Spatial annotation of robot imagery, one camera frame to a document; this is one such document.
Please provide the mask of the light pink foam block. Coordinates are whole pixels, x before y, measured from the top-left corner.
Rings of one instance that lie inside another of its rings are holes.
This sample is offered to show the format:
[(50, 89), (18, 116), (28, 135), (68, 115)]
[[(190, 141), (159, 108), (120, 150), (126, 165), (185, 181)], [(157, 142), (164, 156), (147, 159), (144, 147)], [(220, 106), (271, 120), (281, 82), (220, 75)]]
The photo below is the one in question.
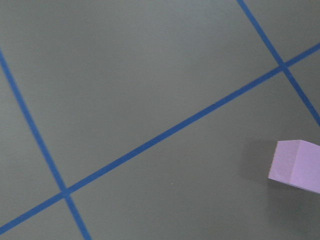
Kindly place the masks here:
[(320, 146), (304, 140), (278, 141), (268, 178), (318, 194)]

